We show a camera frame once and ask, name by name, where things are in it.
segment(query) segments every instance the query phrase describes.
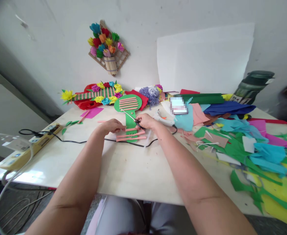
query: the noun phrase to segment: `red foam sheet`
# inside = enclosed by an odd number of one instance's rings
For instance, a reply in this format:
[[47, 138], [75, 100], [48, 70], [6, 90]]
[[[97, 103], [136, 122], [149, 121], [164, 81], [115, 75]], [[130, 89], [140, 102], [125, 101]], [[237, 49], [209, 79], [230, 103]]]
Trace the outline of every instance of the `red foam sheet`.
[[200, 94], [200, 92], [182, 89], [180, 91], [180, 94], [181, 95], [184, 95], [184, 94]]
[[135, 91], [135, 90], [132, 90], [132, 91], [125, 91], [125, 93], [126, 93], [126, 95], [130, 95], [130, 94], [132, 94], [132, 95], [137, 95], [137, 96], [139, 96], [140, 98], [141, 98], [141, 100], [142, 100], [142, 105], [141, 105], [141, 107], [140, 107], [140, 111], [142, 111], [143, 109], [144, 109], [144, 107], [147, 105], [147, 103], [148, 103], [148, 98], [147, 97], [145, 97], [144, 95], [141, 95], [139, 92], [137, 92], [137, 91]]

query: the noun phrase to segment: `green bottle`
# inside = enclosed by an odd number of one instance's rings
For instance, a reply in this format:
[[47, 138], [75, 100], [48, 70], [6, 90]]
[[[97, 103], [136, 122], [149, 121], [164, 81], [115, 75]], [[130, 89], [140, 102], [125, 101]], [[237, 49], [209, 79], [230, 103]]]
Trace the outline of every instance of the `green bottle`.
[[248, 73], [248, 76], [241, 81], [230, 101], [236, 101], [241, 104], [253, 104], [257, 94], [274, 81], [274, 75], [273, 72], [262, 70]]

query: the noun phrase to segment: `wall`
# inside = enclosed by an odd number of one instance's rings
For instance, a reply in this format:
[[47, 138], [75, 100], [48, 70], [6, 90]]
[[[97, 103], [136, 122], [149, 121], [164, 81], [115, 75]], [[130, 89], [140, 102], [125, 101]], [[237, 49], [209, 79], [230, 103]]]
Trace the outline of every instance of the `wall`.
[[[28, 25], [20, 25], [17, 14]], [[104, 19], [131, 56], [116, 77], [124, 88], [157, 84], [158, 37], [209, 27], [255, 22], [247, 72], [271, 70], [276, 81], [255, 102], [274, 116], [287, 85], [287, 1], [281, 0], [0, 0], [0, 41], [63, 111], [61, 89], [113, 78], [88, 55], [89, 25]]]

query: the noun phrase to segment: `wall hanging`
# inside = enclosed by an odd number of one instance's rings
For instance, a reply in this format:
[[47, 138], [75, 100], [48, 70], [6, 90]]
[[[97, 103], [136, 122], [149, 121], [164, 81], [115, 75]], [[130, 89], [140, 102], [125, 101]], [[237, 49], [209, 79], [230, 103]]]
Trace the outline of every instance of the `wall hanging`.
[[88, 39], [91, 46], [89, 55], [106, 69], [108, 74], [115, 76], [129, 56], [129, 52], [119, 42], [119, 35], [110, 31], [103, 20], [100, 20], [100, 25], [93, 23], [90, 29], [94, 38]]

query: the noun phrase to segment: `white tabletop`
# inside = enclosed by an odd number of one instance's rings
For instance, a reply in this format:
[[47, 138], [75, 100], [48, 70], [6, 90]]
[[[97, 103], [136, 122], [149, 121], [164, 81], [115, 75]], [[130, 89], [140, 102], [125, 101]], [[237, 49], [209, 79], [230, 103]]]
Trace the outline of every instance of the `white tabletop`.
[[[103, 108], [104, 110], [94, 118], [85, 119], [83, 125], [69, 126], [64, 135], [60, 132], [58, 136], [63, 140], [81, 142], [87, 140], [92, 131], [100, 125], [97, 123], [99, 120], [116, 118], [125, 124], [125, 114], [116, 112], [112, 106]], [[162, 116], [169, 117], [161, 105], [151, 110], [146, 108], [143, 113], [153, 115], [157, 109], [160, 109]], [[56, 122], [64, 126], [68, 121], [79, 120], [82, 113], [83, 110], [74, 106]], [[255, 109], [251, 115], [255, 118], [275, 119], [259, 109]], [[269, 134], [287, 133], [287, 125], [267, 123], [267, 132]], [[259, 209], [253, 205], [253, 200], [248, 193], [234, 191], [230, 182], [232, 168], [202, 156], [201, 153], [195, 153], [179, 133], [175, 134], [175, 137], [195, 155], [243, 213], [262, 216]], [[112, 133], [106, 138], [116, 139]], [[144, 145], [145, 141], [143, 139], [137, 143]], [[54, 137], [35, 155], [29, 167], [15, 182], [57, 188], [83, 146], [84, 144], [63, 143]], [[0, 179], [4, 172], [5, 170], [0, 169]], [[183, 205], [170, 167], [157, 141], [145, 150], [127, 143], [105, 141], [98, 193]]]

